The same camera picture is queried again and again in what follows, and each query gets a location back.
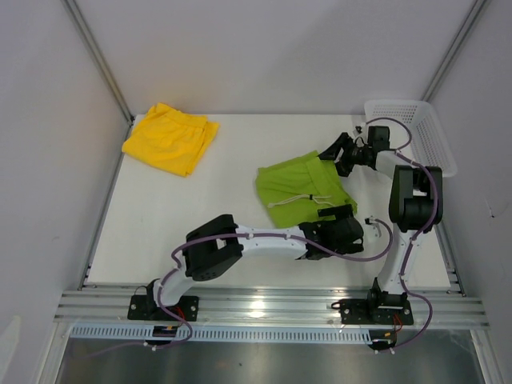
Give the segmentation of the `green shorts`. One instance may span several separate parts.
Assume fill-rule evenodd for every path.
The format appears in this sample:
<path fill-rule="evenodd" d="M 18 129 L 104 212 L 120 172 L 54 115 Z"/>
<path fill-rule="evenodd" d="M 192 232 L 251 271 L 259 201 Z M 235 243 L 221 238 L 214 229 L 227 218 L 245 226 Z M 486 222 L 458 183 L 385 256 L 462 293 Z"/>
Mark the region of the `green shorts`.
<path fill-rule="evenodd" d="M 355 200 L 344 190 L 336 166 L 321 160 L 317 151 L 258 169 L 257 196 L 277 228 L 316 222 L 324 208 L 351 205 Z"/>

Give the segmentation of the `yellow shorts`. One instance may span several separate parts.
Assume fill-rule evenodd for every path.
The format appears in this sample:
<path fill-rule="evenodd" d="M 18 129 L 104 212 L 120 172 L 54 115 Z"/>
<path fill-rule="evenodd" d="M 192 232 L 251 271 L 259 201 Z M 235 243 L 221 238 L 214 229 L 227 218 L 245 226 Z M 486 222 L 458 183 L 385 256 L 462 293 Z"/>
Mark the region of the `yellow shorts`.
<path fill-rule="evenodd" d="M 132 129 L 122 152 L 148 166 L 181 177 L 191 175 L 215 139 L 220 124 L 158 103 Z"/>

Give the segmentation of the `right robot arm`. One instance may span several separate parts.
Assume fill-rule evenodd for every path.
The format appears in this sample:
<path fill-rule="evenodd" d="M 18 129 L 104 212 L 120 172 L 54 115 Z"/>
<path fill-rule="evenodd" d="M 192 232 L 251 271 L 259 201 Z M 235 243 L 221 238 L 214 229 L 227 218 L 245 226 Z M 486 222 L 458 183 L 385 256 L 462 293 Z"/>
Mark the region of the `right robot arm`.
<path fill-rule="evenodd" d="M 394 309 L 404 309 L 408 299 L 406 279 L 424 234 L 440 223 L 442 207 L 442 169 L 424 166 L 401 153 L 412 142 L 412 133 L 403 126 L 407 141 L 393 149 L 390 128 L 368 126 L 362 145 L 343 132 L 318 156 L 332 161 L 338 175 L 347 177 L 354 166 L 368 166 L 392 181 L 388 214 L 393 223 L 393 241 L 384 266 L 375 278 L 365 304 L 366 316 L 384 322 Z"/>

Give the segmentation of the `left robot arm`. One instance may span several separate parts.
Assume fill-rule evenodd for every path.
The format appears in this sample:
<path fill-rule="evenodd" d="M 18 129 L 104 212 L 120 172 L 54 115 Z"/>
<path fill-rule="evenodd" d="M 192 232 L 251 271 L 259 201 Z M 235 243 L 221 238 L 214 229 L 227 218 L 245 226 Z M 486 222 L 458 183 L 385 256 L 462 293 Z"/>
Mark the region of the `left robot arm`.
<path fill-rule="evenodd" d="M 221 277 L 242 258 L 317 261 L 364 251 L 362 225 L 351 205 L 321 209 L 316 222 L 263 230 L 242 226 L 231 214 L 222 214 L 186 236 L 171 252 L 174 268 L 146 289 L 146 311 L 157 320 L 168 318 L 180 298 L 196 282 Z"/>

